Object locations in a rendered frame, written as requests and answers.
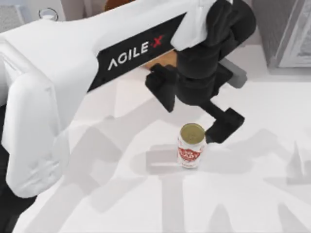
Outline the tan wooden board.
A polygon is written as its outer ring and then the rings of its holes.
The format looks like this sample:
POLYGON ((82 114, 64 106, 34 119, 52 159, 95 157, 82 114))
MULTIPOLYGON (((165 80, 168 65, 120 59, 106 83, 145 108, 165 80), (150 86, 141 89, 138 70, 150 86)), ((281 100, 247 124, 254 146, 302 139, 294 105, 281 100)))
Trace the tan wooden board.
POLYGON ((163 54, 147 63, 142 65, 144 69, 150 70, 150 68, 156 64, 160 64, 162 66, 171 65, 173 67, 176 67, 177 63, 177 54, 175 50, 169 51, 166 54, 163 54))

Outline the red and white can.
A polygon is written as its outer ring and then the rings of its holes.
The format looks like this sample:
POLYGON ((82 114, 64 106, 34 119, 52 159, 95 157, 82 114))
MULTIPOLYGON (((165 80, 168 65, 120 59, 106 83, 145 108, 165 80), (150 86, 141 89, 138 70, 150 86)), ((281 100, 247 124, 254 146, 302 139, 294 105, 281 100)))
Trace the red and white can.
POLYGON ((206 146, 205 130, 197 123, 187 123, 178 135, 177 161, 184 168, 197 168, 206 146))

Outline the grey cabinet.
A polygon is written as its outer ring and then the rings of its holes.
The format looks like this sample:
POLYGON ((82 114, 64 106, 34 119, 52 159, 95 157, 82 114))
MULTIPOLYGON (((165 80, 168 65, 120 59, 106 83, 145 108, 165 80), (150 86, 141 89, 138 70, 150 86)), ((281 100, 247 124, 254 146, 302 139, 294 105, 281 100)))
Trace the grey cabinet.
POLYGON ((252 0, 269 69, 311 69, 311 0, 252 0))

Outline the clear glass cup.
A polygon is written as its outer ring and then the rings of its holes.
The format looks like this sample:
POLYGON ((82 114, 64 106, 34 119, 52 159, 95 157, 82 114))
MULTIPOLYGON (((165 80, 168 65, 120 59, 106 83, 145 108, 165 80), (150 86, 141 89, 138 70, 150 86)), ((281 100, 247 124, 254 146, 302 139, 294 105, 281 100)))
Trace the clear glass cup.
POLYGON ((52 21, 57 21, 59 19, 58 13, 52 8, 44 8, 38 11, 38 16, 40 19, 48 19, 52 21))

